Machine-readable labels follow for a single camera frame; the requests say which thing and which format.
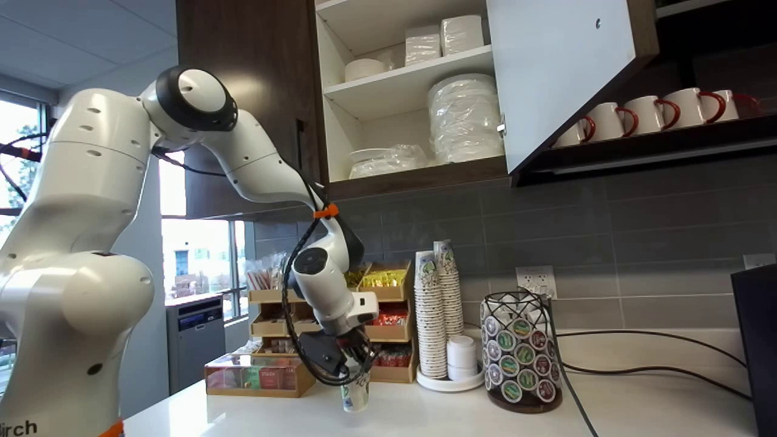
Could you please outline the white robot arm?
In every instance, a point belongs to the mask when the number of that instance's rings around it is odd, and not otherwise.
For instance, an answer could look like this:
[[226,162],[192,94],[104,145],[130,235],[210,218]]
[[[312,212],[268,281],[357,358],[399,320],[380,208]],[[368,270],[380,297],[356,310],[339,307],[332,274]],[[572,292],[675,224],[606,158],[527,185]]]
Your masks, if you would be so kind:
[[362,242],[213,72],[171,67],[142,94],[73,94],[48,134],[31,194],[0,251],[3,337],[14,344],[3,437],[124,437],[122,354],[154,304],[154,280],[114,240],[137,218],[149,156],[189,144],[213,154],[244,199],[312,208],[326,235],[294,248],[285,284],[313,308],[318,331],[294,334],[292,347],[322,384],[348,398],[369,392],[375,353],[364,322],[377,315],[377,299],[345,281]]

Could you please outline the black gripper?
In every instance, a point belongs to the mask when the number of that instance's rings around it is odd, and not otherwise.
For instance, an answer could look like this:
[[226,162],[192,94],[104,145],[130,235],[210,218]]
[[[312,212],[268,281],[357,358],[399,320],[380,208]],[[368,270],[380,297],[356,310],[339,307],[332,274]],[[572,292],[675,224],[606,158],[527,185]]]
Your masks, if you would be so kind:
[[340,388],[352,387],[357,376],[369,382],[377,353],[368,325],[377,314],[377,294],[356,292],[352,308],[339,322],[300,337],[301,359],[318,382],[340,382]]

